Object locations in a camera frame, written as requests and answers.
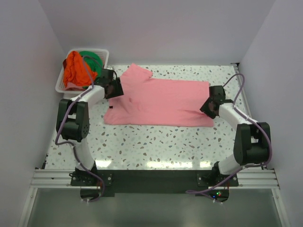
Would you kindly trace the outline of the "pink t shirt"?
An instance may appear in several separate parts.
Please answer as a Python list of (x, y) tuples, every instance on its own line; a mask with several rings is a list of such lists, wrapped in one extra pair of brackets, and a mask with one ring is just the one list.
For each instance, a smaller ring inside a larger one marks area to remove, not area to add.
[(124, 94), (109, 99), (105, 124), (213, 127), (200, 111), (209, 98), (207, 81), (156, 79), (136, 64), (120, 79)]

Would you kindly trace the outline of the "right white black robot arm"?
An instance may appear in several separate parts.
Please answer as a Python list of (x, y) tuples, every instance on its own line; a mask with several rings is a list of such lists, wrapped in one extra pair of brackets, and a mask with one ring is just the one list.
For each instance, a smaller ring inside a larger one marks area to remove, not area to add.
[(270, 126), (253, 120), (226, 98), (223, 86), (209, 87), (209, 98), (200, 111), (214, 119), (220, 117), (236, 131), (233, 154), (212, 167), (211, 181), (217, 186), (244, 167), (261, 167), (272, 158)]

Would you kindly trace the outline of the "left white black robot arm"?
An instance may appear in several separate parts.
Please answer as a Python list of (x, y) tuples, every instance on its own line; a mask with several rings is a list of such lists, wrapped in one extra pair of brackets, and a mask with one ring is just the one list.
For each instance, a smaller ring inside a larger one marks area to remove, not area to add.
[(121, 79), (111, 69), (102, 69), (101, 78), (71, 99), (61, 99), (58, 107), (55, 145), (70, 145), (76, 160), (75, 172), (82, 174), (86, 185), (98, 181), (95, 160), (89, 151), (87, 136), (90, 129), (89, 110), (103, 99), (122, 96)]

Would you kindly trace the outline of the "green t shirt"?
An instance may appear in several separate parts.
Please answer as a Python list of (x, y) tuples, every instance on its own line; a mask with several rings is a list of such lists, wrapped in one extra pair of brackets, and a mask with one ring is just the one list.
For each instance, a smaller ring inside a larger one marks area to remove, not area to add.
[(90, 69), (93, 72), (96, 72), (98, 74), (98, 77), (100, 77), (101, 70), (103, 69), (103, 61), (101, 58), (94, 52), (90, 51), (81, 51), (80, 55), (81, 57), (84, 57), (84, 61), (88, 64)]

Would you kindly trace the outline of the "white plastic basket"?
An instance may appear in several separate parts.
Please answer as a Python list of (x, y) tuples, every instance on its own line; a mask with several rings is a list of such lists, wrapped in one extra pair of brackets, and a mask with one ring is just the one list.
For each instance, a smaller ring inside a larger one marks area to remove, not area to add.
[[(106, 49), (88, 48), (88, 47), (77, 47), (77, 48), (70, 49), (66, 56), (68, 56), (72, 51), (77, 51), (77, 52), (89, 51), (89, 52), (93, 52), (93, 53), (95, 53), (96, 55), (98, 55), (100, 57), (100, 59), (102, 60), (102, 63), (103, 63), (103, 67), (107, 68), (107, 63), (108, 63), (108, 58), (109, 58), (109, 51), (106, 50)], [(62, 67), (62, 69), (60, 71), (60, 74), (58, 76), (56, 85), (55, 85), (55, 90), (58, 93), (64, 93), (64, 94), (70, 94), (70, 95), (78, 95), (81, 92), (83, 92), (83, 90), (66, 90), (65, 89), (65, 85), (63, 83), (63, 72), (64, 72), (64, 68)]]

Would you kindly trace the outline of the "orange t shirt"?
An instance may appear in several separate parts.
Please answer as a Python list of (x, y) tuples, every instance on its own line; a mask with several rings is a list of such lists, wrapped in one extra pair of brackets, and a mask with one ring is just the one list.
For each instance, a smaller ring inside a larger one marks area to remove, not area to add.
[(67, 67), (63, 72), (63, 83), (65, 87), (77, 86), (87, 87), (91, 85), (91, 79), (95, 80), (98, 76), (96, 72), (93, 72), (88, 64), (83, 61), (80, 53), (72, 51), (67, 56)]

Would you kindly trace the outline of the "dark red garment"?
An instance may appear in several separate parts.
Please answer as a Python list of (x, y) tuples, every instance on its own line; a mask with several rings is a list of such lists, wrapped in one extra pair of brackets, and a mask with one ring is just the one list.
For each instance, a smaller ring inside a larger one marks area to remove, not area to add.
[(65, 59), (62, 64), (63, 64), (63, 69), (65, 70), (67, 67), (67, 59)]

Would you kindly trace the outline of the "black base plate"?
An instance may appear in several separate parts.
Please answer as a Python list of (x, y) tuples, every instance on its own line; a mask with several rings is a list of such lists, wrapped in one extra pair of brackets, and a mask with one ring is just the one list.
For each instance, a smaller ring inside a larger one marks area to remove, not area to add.
[(187, 190), (204, 191), (219, 185), (206, 194), (226, 201), (228, 189), (239, 185), (237, 175), (212, 175), (211, 170), (97, 170), (97, 177), (70, 173), (71, 186), (80, 187), (80, 196), (90, 201), (114, 197), (118, 193), (180, 194)]

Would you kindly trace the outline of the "aluminium frame rail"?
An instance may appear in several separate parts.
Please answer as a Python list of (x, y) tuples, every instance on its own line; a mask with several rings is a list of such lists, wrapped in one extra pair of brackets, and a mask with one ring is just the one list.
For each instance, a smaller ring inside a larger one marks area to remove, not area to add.
[(118, 76), (58, 104), (53, 150), (70, 153), (71, 170), (37, 169), (32, 187), (116, 193), (203, 194), (241, 186), (275, 187), (260, 168), (272, 158), (270, 126), (228, 99), (227, 85), (155, 79), (132, 64)]

